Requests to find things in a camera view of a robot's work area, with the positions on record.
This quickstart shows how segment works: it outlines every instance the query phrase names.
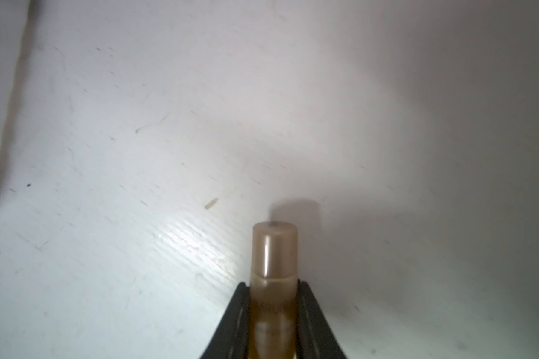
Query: scratch mark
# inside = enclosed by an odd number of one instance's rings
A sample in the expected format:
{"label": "scratch mark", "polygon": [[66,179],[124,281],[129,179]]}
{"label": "scratch mark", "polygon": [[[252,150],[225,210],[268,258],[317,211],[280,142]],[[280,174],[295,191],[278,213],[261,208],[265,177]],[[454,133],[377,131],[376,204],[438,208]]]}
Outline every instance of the scratch mark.
{"label": "scratch mark", "polygon": [[44,246],[45,246],[46,244],[48,244],[49,241],[50,241],[50,240],[45,241],[45,242],[44,242],[39,248],[37,248],[37,249],[38,249],[39,251],[42,251],[42,248],[44,248]]}
{"label": "scratch mark", "polygon": [[74,113],[74,102],[72,101],[72,96],[68,95],[68,102],[70,103],[70,113]]}
{"label": "scratch mark", "polygon": [[159,122],[157,122],[157,123],[155,123],[155,124],[145,125],[145,126],[142,126],[142,127],[138,128],[138,129],[136,129],[136,133],[140,132],[141,130],[143,130],[143,129],[146,128],[146,127],[160,125],[162,122],[164,122],[164,121],[166,120],[166,118],[168,118],[168,116],[169,116],[169,112],[166,113],[165,116],[164,116],[162,119],[160,119]]}
{"label": "scratch mark", "polygon": [[151,92],[151,91],[148,91],[148,94],[147,94],[146,97],[144,97],[144,99],[142,100],[142,104],[143,104],[144,102],[146,102],[146,100],[150,97],[151,94],[152,94],[152,92]]}
{"label": "scratch mark", "polygon": [[216,203],[218,203],[218,198],[212,199],[211,201],[208,202],[207,205],[205,205],[205,206],[203,206],[203,207],[204,207],[204,208],[206,209],[206,211],[207,211],[208,209],[210,209],[210,208],[212,208],[213,206],[215,206]]}

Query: textured white surface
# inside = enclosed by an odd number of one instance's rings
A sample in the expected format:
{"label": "textured white surface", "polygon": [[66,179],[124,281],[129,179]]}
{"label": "textured white surface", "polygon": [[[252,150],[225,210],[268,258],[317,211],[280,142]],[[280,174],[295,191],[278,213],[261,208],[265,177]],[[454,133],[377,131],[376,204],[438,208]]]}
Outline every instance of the textured white surface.
{"label": "textured white surface", "polygon": [[40,3],[0,359],[197,357],[270,212],[349,358],[539,358],[539,1],[389,3]]}

